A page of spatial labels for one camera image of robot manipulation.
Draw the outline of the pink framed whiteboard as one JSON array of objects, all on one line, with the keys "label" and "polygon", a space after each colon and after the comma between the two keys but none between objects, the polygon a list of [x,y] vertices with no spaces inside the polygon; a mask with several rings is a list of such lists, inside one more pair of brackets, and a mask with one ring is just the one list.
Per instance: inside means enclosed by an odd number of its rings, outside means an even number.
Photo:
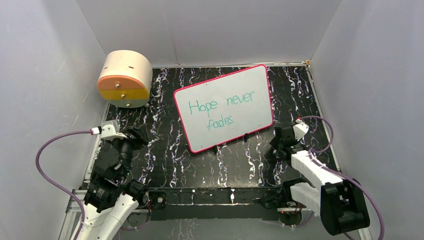
[{"label": "pink framed whiteboard", "polygon": [[263,64],[177,89],[173,99],[192,153],[274,123],[267,67]]}]

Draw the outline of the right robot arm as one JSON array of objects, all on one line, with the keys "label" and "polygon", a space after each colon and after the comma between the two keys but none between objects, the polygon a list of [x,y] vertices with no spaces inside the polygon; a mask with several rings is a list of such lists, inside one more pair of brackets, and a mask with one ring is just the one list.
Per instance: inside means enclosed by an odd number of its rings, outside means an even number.
[{"label": "right robot arm", "polygon": [[288,207],[298,203],[308,207],[332,236],[369,227],[369,212],[358,183],[311,159],[312,153],[300,143],[308,131],[309,126],[302,121],[274,128],[270,145],[275,153],[306,178],[284,182],[278,198]]}]

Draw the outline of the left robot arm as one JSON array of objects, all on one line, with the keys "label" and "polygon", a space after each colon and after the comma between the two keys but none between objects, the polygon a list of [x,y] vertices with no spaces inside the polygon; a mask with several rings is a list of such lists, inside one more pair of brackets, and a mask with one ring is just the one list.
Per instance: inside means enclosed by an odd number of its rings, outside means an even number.
[{"label": "left robot arm", "polygon": [[149,205],[148,187],[136,179],[128,180],[133,152],[149,144],[147,126],[141,124],[121,130],[108,121],[90,130],[92,135],[117,150],[116,163],[91,174],[83,198],[79,225],[73,240],[111,240],[124,220],[136,209]]}]

